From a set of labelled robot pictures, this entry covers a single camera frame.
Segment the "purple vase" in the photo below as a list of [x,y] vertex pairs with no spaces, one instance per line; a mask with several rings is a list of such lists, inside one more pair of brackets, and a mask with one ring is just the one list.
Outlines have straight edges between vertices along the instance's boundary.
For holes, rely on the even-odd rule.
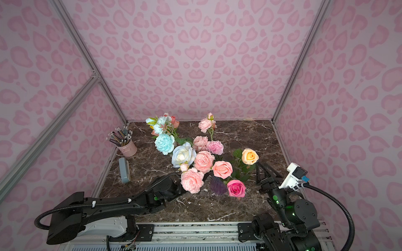
[[225,186],[223,181],[215,176],[211,176],[211,183],[209,188],[217,195],[222,195],[228,192],[228,188]]

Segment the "pink wall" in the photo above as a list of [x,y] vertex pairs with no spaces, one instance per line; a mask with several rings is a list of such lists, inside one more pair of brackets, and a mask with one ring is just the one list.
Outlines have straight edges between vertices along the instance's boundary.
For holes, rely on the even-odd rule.
[[0,3],[0,180],[91,73],[46,0]]
[[[291,160],[353,214],[351,250],[402,249],[402,3],[337,0],[278,129]],[[340,209],[307,191],[337,247]]]
[[321,0],[66,0],[130,120],[270,119]]
[[[107,134],[120,125],[99,86],[82,103],[36,163],[0,204],[0,249],[50,251],[34,219],[70,194],[90,196],[111,151]],[[50,217],[42,220],[49,224]]]

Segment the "pink pencil holder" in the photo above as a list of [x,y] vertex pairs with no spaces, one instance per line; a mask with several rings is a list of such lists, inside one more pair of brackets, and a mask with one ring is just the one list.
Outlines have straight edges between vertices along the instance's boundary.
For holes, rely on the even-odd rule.
[[117,148],[121,151],[121,153],[125,157],[131,157],[137,152],[137,147],[135,146],[132,140],[130,140],[130,143],[128,143],[124,147],[117,147]]

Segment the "hot pink rose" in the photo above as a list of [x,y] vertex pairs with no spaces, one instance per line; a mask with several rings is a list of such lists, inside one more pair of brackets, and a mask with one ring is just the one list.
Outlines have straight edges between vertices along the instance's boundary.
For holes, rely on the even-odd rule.
[[208,130],[209,128],[211,128],[211,126],[212,126],[212,121],[209,120],[209,119],[207,119],[207,118],[203,118],[203,119],[201,120],[201,122],[198,123],[198,128],[200,128],[200,129],[201,129],[201,132],[203,132],[203,133],[206,133],[207,130]]
[[241,197],[246,195],[246,186],[240,180],[231,180],[228,183],[229,196]]
[[216,161],[212,170],[214,176],[222,179],[226,179],[233,172],[232,164],[226,161]]
[[213,156],[210,152],[201,151],[195,157],[194,167],[203,174],[206,174],[211,170],[214,159],[215,156]]
[[203,173],[197,171],[195,168],[191,168],[181,174],[181,185],[183,186],[184,190],[189,191],[192,194],[196,194],[204,185],[204,181],[202,181],[203,178]]
[[193,148],[195,151],[198,153],[200,151],[206,151],[207,150],[207,144],[208,144],[208,137],[205,136],[197,136],[195,137],[193,141]]
[[224,153],[224,145],[220,141],[210,141],[207,144],[207,150],[212,154],[222,155]]

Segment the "marble table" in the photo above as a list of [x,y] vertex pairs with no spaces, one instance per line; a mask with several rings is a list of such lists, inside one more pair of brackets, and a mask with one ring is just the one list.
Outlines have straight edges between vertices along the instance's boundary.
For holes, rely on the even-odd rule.
[[[220,140],[224,145],[224,160],[231,160],[232,153],[237,148],[252,148],[262,163],[269,163],[279,173],[287,175],[286,162],[281,148],[267,120],[261,121],[217,121],[214,140]],[[123,184],[120,179],[118,151],[113,160],[109,174],[100,193],[100,197],[116,197],[134,195],[144,189],[156,176],[176,171],[171,164],[171,158],[156,150],[152,129],[144,122],[134,122],[129,125],[133,131],[133,141],[138,150],[129,162],[131,181]],[[198,122],[180,122],[177,132],[180,136],[206,136],[198,128]],[[175,201],[168,202],[166,209],[155,214],[137,216],[137,222],[156,221],[244,221],[252,220],[256,214],[269,212],[274,219],[279,219],[266,201],[266,194],[259,194],[260,187],[255,183],[255,171],[246,185],[246,196],[240,200],[229,197],[228,194],[216,195],[210,189],[209,177],[201,191],[197,194],[186,193]]]

